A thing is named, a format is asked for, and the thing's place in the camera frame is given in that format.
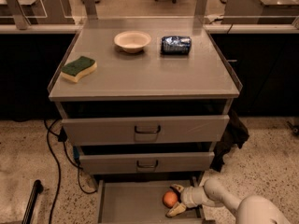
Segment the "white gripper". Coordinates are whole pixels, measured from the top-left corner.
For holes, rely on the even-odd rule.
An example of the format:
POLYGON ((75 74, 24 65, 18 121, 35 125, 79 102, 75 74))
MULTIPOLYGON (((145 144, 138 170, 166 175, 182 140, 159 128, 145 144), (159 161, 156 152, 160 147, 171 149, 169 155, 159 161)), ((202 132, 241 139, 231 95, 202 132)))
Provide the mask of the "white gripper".
POLYGON ((189 186, 184 188, 180 184, 172 184, 170 188, 180 193, 180 202, 176 202, 174 206, 166 213, 167 217, 175 217, 186 211, 187 208, 194 208, 204 202, 204 188, 189 186))

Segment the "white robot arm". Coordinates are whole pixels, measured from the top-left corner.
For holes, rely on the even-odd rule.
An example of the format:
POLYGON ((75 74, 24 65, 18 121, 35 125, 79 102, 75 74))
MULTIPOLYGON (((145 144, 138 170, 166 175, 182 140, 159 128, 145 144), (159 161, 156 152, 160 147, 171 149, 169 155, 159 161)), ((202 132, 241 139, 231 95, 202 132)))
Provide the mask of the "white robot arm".
POLYGON ((291 224, 268 199, 259 195, 250 195, 241 200, 217 179, 209 178, 203 186, 183 187, 173 184, 171 188, 178 193, 179 200, 166 213, 168 217, 175 217, 199 205, 224 206, 235 217, 235 224, 291 224))

